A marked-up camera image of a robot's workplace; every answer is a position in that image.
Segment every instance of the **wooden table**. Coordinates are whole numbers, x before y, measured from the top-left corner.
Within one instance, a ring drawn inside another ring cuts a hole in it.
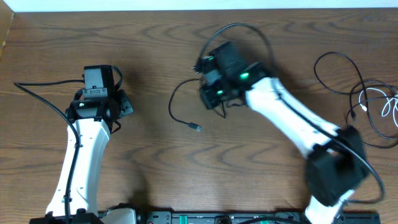
[[[61,117],[12,83],[80,78],[85,65],[96,64],[120,68],[122,88],[135,108],[106,147],[99,209],[119,202],[176,211],[304,209],[309,200],[304,160],[261,115],[240,107],[228,109],[227,119],[217,117],[202,105],[198,83],[181,87],[172,109],[176,117],[202,125],[204,132],[176,123],[167,112],[175,86],[197,77],[191,67],[203,44],[220,27],[237,21],[255,24],[269,36],[289,91],[341,126],[348,99],[315,79],[318,56],[343,52],[364,78],[398,85],[398,9],[18,13],[0,62],[1,222],[26,223],[44,215],[67,139]],[[235,40],[250,61],[266,59],[258,37],[242,28],[227,31],[211,47],[227,39]],[[322,61],[319,73],[336,90],[349,91],[358,82],[353,67],[338,57]],[[31,90],[64,110],[81,87]],[[395,134],[391,116],[379,117],[383,104],[371,108],[375,123]],[[365,140],[391,143],[374,133],[360,108],[357,114],[353,124]],[[367,152],[387,197],[378,205],[347,209],[377,210],[384,223],[396,223],[398,149]],[[356,197],[373,197],[377,191],[370,177]]]

